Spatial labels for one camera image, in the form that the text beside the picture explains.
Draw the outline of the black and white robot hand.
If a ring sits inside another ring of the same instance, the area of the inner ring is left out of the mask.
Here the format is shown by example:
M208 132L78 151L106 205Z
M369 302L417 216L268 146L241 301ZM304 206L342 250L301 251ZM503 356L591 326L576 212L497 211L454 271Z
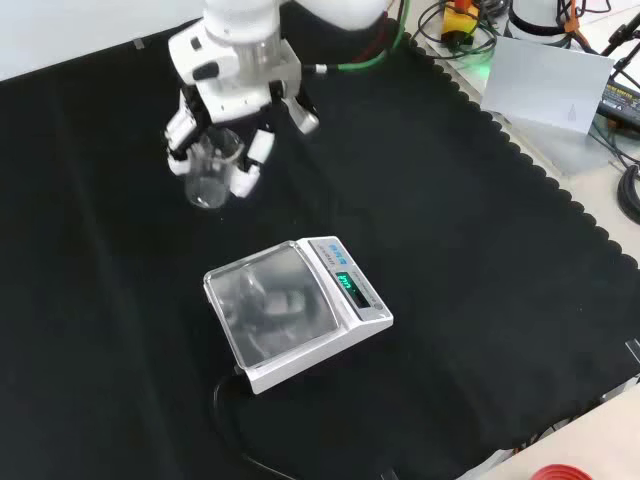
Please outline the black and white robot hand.
M275 145L272 106L284 104L304 135L319 125L303 102L303 65L288 41L264 52L188 48L172 59L183 84L164 131L167 163L201 208L251 195Z

